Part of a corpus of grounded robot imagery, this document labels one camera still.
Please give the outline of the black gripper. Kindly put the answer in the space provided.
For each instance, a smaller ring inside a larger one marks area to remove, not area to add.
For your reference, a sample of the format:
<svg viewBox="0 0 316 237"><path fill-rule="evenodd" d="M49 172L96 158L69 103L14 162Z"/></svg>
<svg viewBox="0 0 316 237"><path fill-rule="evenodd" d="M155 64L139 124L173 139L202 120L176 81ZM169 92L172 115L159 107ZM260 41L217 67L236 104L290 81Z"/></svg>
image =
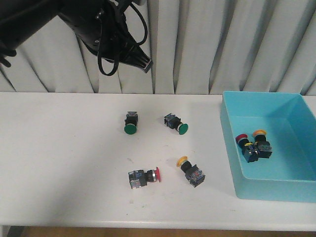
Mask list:
<svg viewBox="0 0 316 237"><path fill-rule="evenodd" d="M59 17L98 58L148 73L153 61L128 30L124 13L128 7L135 7L133 1L64 0Z"/></svg>

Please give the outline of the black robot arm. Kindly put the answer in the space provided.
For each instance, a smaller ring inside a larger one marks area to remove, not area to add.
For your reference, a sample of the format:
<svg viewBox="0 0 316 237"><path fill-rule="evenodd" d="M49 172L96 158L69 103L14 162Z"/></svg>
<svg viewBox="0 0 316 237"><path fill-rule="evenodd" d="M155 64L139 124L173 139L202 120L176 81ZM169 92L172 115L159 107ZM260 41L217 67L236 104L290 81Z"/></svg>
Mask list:
<svg viewBox="0 0 316 237"><path fill-rule="evenodd" d="M16 56L16 48L54 17L61 18L97 57L99 71L113 75L119 64L147 73L153 65L141 49L148 28L136 5L143 0L2 0L0 2L0 63L10 67L7 57ZM125 11L131 7L144 27L137 42L128 30Z"/></svg>

